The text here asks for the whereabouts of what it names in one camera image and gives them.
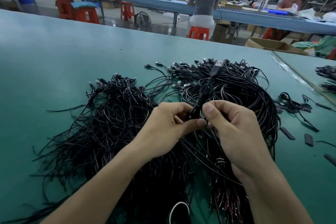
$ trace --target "left hand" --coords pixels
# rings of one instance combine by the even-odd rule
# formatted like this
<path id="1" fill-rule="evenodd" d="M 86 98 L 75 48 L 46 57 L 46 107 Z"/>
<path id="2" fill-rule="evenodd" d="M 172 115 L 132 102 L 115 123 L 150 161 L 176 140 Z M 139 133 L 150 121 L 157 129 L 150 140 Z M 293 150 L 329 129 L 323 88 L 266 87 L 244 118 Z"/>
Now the left hand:
<path id="1" fill-rule="evenodd" d="M 202 118 L 185 121 L 186 113 L 193 108 L 187 103 L 160 103 L 133 140 L 148 159 L 168 153 L 179 139 L 205 127 Z"/>

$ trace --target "shiny floor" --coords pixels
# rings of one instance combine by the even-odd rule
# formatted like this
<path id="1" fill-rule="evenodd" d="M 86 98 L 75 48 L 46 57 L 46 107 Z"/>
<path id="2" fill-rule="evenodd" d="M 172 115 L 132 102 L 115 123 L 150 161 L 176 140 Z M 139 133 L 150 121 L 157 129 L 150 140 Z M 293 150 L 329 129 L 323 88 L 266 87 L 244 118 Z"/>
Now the shiny floor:
<path id="1" fill-rule="evenodd" d="M 55 0 L 36 0 L 38 5 L 38 10 L 32 5 L 27 5 L 24 7 L 24 10 L 28 13 L 33 14 L 40 14 L 49 17 L 59 18 L 57 7 L 55 6 Z M 128 28 L 133 30 L 139 30 L 134 23 L 134 19 L 132 18 L 129 21 L 125 21 L 124 19 L 120 19 L 120 8 L 115 9 L 103 9 L 104 16 L 105 16 L 105 25 L 113 26 L 113 27 L 120 27 L 120 28 Z M 158 11 L 148 10 L 144 8 L 134 8 L 135 14 L 139 12 L 145 12 L 149 15 L 152 21 L 150 31 L 153 33 L 158 34 L 165 34 L 165 35 L 175 35 L 179 37 L 186 37 L 187 34 L 187 25 L 189 16 L 187 15 L 180 15 L 180 21 L 177 22 L 175 32 L 172 28 L 173 26 L 173 18 L 172 14 L 166 13 L 163 14 Z M 103 24 L 103 20 L 101 17 L 100 9 L 97 9 L 98 17 L 100 18 L 100 23 Z M 233 40 L 232 44 L 244 46 L 246 39 L 250 36 L 250 32 L 241 29 L 239 31 L 239 37 Z"/>

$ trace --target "fan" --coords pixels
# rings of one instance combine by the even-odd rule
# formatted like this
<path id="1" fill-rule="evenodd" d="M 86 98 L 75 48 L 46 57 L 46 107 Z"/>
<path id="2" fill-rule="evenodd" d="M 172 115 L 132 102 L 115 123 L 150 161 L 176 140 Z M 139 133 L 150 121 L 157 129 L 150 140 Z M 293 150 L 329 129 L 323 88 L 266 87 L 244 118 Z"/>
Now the fan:
<path id="1" fill-rule="evenodd" d="M 150 19 L 147 13 L 140 12 L 136 14 L 135 23 L 140 31 L 146 31 L 146 32 L 151 31 L 152 20 Z"/>

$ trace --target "blue cushion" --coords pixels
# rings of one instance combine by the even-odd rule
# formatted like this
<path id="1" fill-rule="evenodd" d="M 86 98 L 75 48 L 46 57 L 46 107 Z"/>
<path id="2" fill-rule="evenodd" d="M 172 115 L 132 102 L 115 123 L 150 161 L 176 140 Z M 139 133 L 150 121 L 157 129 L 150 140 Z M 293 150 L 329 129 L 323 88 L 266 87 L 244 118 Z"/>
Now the blue cushion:
<path id="1" fill-rule="evenodd" d="M 82 2 L 72 2 L 71 5 L 72 5 L 72 7 L 74 9 L 81 8 L 81 7 L 94 7 L 94 8 L 97 8 L 97 6 L 95 5 L 95 3 L 85 2 L 85 1 L 82 1 Z"/>

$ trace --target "teal work surface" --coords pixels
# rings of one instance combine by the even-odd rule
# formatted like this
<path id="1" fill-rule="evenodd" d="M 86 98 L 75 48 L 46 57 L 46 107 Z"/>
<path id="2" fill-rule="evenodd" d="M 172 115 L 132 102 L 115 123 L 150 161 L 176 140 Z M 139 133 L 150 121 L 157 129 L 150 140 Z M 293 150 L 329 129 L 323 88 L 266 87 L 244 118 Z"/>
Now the teal work surface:
<path id="1" fill-rule="evenodd" d="M 302 102 L 306 94 L 328 105 L 322 96 L 293 79 L 272 59 L 268 51 L 213 43 L 123 28 L 61 20 L 0 10 L 0 221 L 26 216 L 43 202 L 42 179 L 30 177 L 40 167 L 32 162 L 32 146 L 41 149 L 47 137 L 69 128 L 68 112 L 48 113 L 87 102 L 88 82 L 114 73 L 136 77 L 144 85 L 160 76 L 144 68 L 156 61 L 192 63 L 205 57 L 240 61 L 263 70 L 269 79 L 272 98 L 286 91 Z M 266 86 L 265 80 L 258 81 Z M 288 179 L 316 224 L 334 222 L 336 167 L 324 153 L 336 156 L 336 148 L 317 143 L 309 147 L 304 134 L 315 140 L 336 143 L 336 113 L 313 106 L 304 116 L 320 132 L 303 126 L 299 117 L 284 112 L 282 125 L 296 140 L 282 132 L 276 143 L 276 164 Z M 55 181 L 46 185 L 49 200 L 65 193 Z M 197 224 L 217 224 L 209 212 L 209 195 L 195 192 L 192 210 Z"/>
<path id="2" fill-rule="evenodd" d="M 323 66 L 336 66 L 336 60 L 321 59 L 315 57 L 307 57 L 301 55 L 293 55 L 284 52 L 276 52 L 277 55 L 290 66 L 296 69 L 305 79 L 310 81 L 316 86 L 319 86 L 321 83 L 327 82 L 327 78 L 319 76 L 315 72 L 316 67 Z M 336 103 L 336 94 L 326 93 L 326 95 Z"/>

